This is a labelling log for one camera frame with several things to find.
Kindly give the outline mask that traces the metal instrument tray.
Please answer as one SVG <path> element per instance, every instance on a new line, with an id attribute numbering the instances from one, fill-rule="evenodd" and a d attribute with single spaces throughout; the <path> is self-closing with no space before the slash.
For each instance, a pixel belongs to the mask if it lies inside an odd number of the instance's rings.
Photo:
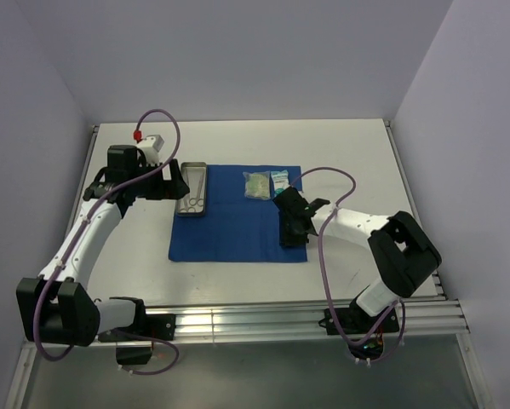
<path id="1" fill-rule="evenodd" d="M 189 186 L 190 193 L 191 193 L 193 191 L 193 188 L 192 188 L 192 183 L 189 181 L 189 177 L 187 175 L 187 171 L 193 170 L 193 169 L 198 169 L 198 168 L 202 168 L 205 171 L 205 180 L 204 180 L 204 188 L 203 188 L 203 198 L 204 198 L 204 207 L 203 207 L 203 210 L 201 212 L 198 212 L 198 213 L 180 214 L 180 213 L 177 212 L 177 210 L 178 210 L 178 202 L 180 201 L 180 200 L 178 200 L 176 202 L 176 205 L 175 205 L 175 214 L 177 216 L 184 216 L 184 217 L 191 216 L 191 217 L 194 217 L 194 216 L 204 216 L 205 215 L 206 204 L 207 204 L 207 182 L 208 182 L 208 175 L 209 175 L 207 164 L 205 162 L 185 162 L 185 163 L 183 163 L 181 165 L 181 173 L 183 175 L 183 179 L 185 180 L 185 182 Z"/>

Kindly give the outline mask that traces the green printed glove packet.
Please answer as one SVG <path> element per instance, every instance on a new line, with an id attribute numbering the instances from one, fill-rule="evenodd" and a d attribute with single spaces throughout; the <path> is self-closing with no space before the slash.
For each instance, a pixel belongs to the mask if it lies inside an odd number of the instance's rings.
<path id="1" fill-rule="evenodd" d="M 244 172 L 244 196 L 248 199 L 271 198 L 270 172 Z"/>

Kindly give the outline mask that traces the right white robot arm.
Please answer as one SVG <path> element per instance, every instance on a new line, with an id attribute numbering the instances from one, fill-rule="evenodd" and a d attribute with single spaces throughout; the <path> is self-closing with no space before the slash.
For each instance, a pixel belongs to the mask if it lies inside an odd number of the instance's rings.
<path id="1" fill-rule="evenodd" d="M 284 248 L 305 245 L 311 235 L 330 236 L 359 245 L 373 256 L 378 278 L 337 311 L 346 332 L 367 332 L 393 302 L 411 297 L 442 262 L 433 242 L 406 211 L 379 216 L 340 208 L 327 199 L 308 202 L 294 187 L 278 194 L 273 203 Z"/>

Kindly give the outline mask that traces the blue surgical cloth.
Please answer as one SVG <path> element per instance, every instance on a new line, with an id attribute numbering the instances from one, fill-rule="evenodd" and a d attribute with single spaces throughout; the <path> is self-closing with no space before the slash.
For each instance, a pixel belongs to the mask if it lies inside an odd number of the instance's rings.
<path id="1" fill-rule="evenodd" d="M 304 245 L 279 244 L 278 208 L 269 200 L 244 196 L 244 173 L 287 170 L 289 179 L 301 174 L 299 165 L 209 164 L 207 204 L 202 216 L 174 216 L 169 244 L 172 262 L 307 261 Z"/>

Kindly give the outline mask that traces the white teal gauze packet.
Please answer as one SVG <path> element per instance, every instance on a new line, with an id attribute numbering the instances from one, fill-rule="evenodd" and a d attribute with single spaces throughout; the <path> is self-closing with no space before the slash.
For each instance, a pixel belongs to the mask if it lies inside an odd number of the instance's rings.
<path id="1" fill-rule="evenodd" d="M 273 197 L 277 197 L 289 187 L 289 172 L 287 170 L 273 170 L 270 176 L 273 185 Z"/>

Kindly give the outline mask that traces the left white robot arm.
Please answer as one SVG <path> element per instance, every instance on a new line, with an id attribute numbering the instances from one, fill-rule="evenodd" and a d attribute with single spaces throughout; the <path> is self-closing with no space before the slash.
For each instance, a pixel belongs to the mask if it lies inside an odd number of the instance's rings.
<path id="1" fill-rule="evenodd" d="M 146 324 L 139 298 L 95 302 L 86 287 L 107 239 L 136 200 L 179 200 L 190 189 L 176 158 L 159 163 L 145 148 L 113 145 L 106 160 L 84 190 L 77 220 L 56 255 L 37 277 L 17 286 L 26 338 L 38 347 L 86 347 L 101 333 L 136 333 Z"/>

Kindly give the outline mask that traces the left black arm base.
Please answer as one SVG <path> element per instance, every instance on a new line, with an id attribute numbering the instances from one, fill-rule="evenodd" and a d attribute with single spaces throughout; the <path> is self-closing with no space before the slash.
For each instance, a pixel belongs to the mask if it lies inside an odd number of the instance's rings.
<path id="1" fill-rule="evenodd" d="M 116 347 L 115 357 L 121 367 L 137 371 L 137 366 L 147 365 L 156 357 L 156 344 L 160 343 L 173 350 L 173 358 L 166 366 L 171 369 L 179 360 L 179 349 L 172 343 L 175 337 L 175 314 L 149 314 L 140 325 L 103 332 L 97 336 L 100 343 L 150 342 L 146 347 Z"/>

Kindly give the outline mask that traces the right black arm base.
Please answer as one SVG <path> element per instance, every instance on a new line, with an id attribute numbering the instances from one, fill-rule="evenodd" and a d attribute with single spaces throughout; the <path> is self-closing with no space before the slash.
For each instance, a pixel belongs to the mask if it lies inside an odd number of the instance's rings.
<path id="1" fill-rule="evenodd" d="M 361 339 L 381 317 L 385 317 L 385 319 L 379 323 L 375 334 L 372 335 L 369 340 L 365 341 L 361 346 L 349 347 L 352 355 L 359 359 L 380 358 L 384 352 L 384 335 L 386 333 L 398 333 L 400 330 L 395 308 L 388 314 L 382 311 L 375 317 L 370 317 L 360 307 L 353 305 L 337 308 L 335 312 L 342 330 L 348 336 L 359 336 L 359 339 Z"/>

